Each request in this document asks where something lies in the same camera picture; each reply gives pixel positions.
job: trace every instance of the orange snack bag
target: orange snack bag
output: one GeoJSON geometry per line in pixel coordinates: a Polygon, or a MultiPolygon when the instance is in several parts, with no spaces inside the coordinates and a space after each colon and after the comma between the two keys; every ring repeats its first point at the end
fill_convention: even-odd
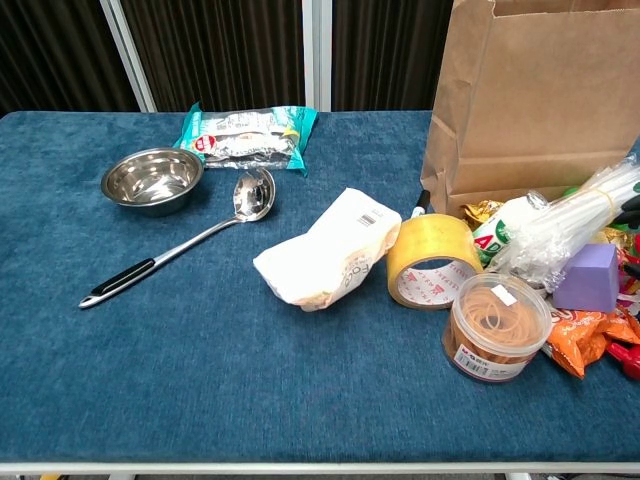
{"type": "Polygon", "coordinates": [[[611,340],[640,344],[640,324],[624,307],[612,313],[552,310],[553,329],[542,351],[572,375],[605,352],[611,340]]]}

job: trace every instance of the container lid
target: container lid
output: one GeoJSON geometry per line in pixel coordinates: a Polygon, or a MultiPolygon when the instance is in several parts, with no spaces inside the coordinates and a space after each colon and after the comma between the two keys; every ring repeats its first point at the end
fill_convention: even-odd
{"type": "Polygon", "coordinates": [[[467,338],[496,355],[530,355],[551,333],[549,306],[526,283],[509,275],[471,277],[460,288],[452,309],[467,338]]]}

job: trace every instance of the dark curtain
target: dark curtain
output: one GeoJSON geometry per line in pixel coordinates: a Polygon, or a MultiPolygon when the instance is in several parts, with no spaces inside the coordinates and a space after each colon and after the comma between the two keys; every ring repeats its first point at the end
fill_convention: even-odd
{"type": "Polygon", "coordinates": [[[0,19],[0,116],[138,110],[97,0],[0,0],[0,19]]]}
{"type": "Polygon", "coordinates": [[[334,0],[333,110],[433,107],[453,0],[334,0]]]}
{"type": "Polygon", "coordinates": [[[300,0],[122,0],[159,111],[304,104],[300,0]]]}

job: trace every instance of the ladle handle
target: ladle handle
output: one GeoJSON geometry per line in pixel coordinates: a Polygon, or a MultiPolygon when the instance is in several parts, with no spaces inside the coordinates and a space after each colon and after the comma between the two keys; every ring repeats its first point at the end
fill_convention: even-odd
{"type": "Polygon", "coordinates": [[[151,275],[154,271],[158,270],[162,265],[174,259],[181,253],[190,249],[197,243],[200,243],[205,238],[210,237],[216,232],[219,232],[223,228],[227,228],[236,223],[242,222],[241,219],[237,217],[232,217],[224,222],[220,222],[217,225],[214,225],[211,228],[208,228],[204,232],[196,235],[190,240],[178,245],[177,247],[172,248],[164,252],[162,255],[158,255],[155,258],[147,258],[139,263],[136,263],[132,267],[127,268],[126,270],[120,272],[119,274],[111,277],[104,283],[101,283],[96,288],[91,290],[91,293],[87,295],[80,305],[80,308],[89,308],[97,305],[100,302],[105,301],[108,298],[111,298],[121,291],[129,288],[134,283],[139,282],[143,278],[151,275]]]}

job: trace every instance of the teal plastic package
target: teal plastic package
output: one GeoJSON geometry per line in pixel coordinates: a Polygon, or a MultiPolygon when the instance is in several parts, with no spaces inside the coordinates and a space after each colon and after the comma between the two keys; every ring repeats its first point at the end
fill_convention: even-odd
{"type": "Polygon", "coordinates": [[[195,153],[206,168],[286,168],[306,175],[302,153],[316,116],[308,107],[202,112],[196,103],[174,147],[195,153]]]}

